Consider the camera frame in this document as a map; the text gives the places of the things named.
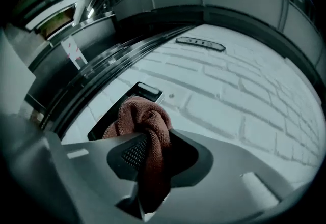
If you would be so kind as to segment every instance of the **mesh grille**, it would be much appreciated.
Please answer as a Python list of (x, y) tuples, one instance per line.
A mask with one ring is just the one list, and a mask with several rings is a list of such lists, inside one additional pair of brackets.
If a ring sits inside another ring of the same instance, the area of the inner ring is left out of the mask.
[(145, 163), (147, 139), (132, 146), (122, 154), (123, 160), (137, 171)]

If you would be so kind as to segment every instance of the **white floor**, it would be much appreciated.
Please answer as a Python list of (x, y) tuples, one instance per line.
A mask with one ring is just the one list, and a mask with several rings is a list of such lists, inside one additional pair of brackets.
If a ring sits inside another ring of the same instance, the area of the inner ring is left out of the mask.
[(215, 41), (218, 53), (175, 39), (125, 71), (76, 118), (63, 144), (87, 134), (136, 82), (164, 92), (175, 129), (237, 144), (294, 187), (312, 180), (325, 154), (325, 120), (309, 87), (272, 49), (243, 34), (202, 25), (183, 34)]

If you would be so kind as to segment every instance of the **white brick wall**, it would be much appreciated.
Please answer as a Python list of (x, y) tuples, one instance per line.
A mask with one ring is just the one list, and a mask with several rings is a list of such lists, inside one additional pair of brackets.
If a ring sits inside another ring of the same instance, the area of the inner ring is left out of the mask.
[(219, 53), (170, 40), (99, 93), (63, 143), (85, 141), (105, 111), (142, 81), (164, 92), (162, 106), (174, 128), (244, 147), (294, 187), (310, 181), (325, 153), (325, 122), (313, 95), (284, 59), (221, 27), (202, 25), (183, 35), (227, 49)]

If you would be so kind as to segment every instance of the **ceiling light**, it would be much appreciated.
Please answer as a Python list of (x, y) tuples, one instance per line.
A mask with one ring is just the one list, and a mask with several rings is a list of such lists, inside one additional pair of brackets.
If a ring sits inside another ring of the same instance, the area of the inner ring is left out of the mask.
[(92, 17), (93, 13), (94, 13), (94, 9), (92, 8), (91, 11), (90, 11), (90, 13), (88, 13), (87, 18)]

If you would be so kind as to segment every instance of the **brown towel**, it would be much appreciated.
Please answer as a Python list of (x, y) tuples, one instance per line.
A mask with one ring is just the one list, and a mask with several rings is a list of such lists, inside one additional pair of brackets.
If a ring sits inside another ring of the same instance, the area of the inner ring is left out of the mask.
[(171, 119), (158, 104), (133, 96), (120, 107), (118, 120), (110, 125), (103, 139), (143, 132), (149, 142), (145, 167), (139, 173), (139, 198), (145, 213), (156, 211), (170, 192)]

